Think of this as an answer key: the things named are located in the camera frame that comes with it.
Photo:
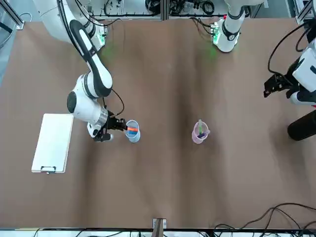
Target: black cylinder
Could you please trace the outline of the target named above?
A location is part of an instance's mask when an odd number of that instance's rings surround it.
[[[287,133],[295,141],[301,141],[316,134],[316,110],[299,118],[287,127]]]

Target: orange marker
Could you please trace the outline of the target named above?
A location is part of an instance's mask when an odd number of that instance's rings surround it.
[[[138,129],[136,127],[127,127],[127,131],[138,132]]]

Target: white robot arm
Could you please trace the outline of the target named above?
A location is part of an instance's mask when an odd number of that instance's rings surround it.
[[[217,22],[216,35],[213,43],[222,52],[230,52],[237,44],[241,25],[245,19],[244,6],[254,6],[263,3],[264,0],[225,0],[228,5],[226,19]]]
[[[264,86],[264,97],[268,97],[276,91],[288,90],[286,97],[293,104],[316,106],[315,39],[306,47],[302,56],[289,67],[285,75],[275,72],[264,83]]]
[[[41,0],[34,2],[38,9],[44,6]],[[89,68],[86,74],[78,78],[75,88],[68,95],[68,111],[88,123],[88,132],[95,141],[112,140],[113,136],[107,133],[108,129],[123,131],[127,127],[124,119],[115,118],[111,111],[97,102],[97,98],[107,97],[112,91],[112,76],[97,55],[97,51],[104,45],[104,40],[100,38],[103,31],[96,30],[100,26],[87,19],[80,17],[80,21],[77,20],[63,0],[44,2],[51,4],[48,7],[50,10],[42,15],[49,33],[59,40],[71,42]]]

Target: brown table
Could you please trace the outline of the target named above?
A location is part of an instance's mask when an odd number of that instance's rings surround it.
[[[294,19],[246,20],[234,51],[223,54],[191,20],[115,23],[102,60],[141,140],[115,132],[114,141],[94,143],[76,120],[66,173],[46,175],[31,172],[42,116],[67,113],[87,66],[42,23],[26,24],[0,88],[0,227],[150,228],[155,217],[169,228],[237,227],[281,202],[316,206],[316,137],[293,142],[286,133],[312,108],[285,93],[263,98],[269,55],[294,27]],[[285,72],[299,56],[301,32],[281,45],[274,69]],[[106,103],[121,109],[112,94]],[[196,145],[199,118],[211,134]],[[299,223],[315,219],[284,210]],[[271,228],[290,227],[273,218]]]

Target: floor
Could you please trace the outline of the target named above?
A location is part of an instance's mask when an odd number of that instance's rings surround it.
[[[38,14],[32,0],[8,0],[8,2],[19,15],[24,12],[29,12],[32,15],[32,21],[40,21],[40,15]],[[21,18],[25,21],[30,21],[30,16],[27,14],[21,16]],[[14,22],[2,8],[0,9],[0,20],[11,29],[14,28]],[[5,68],[8,63],[10,53],[13,47],[15,33],[16,30],[14,30],[12,36],[5,43],[5,45],[2,48],[0,48],[0,85],[2,83]],[[0,42],[3,42],[8,36],[9,33],[4,29],[0,28]]]

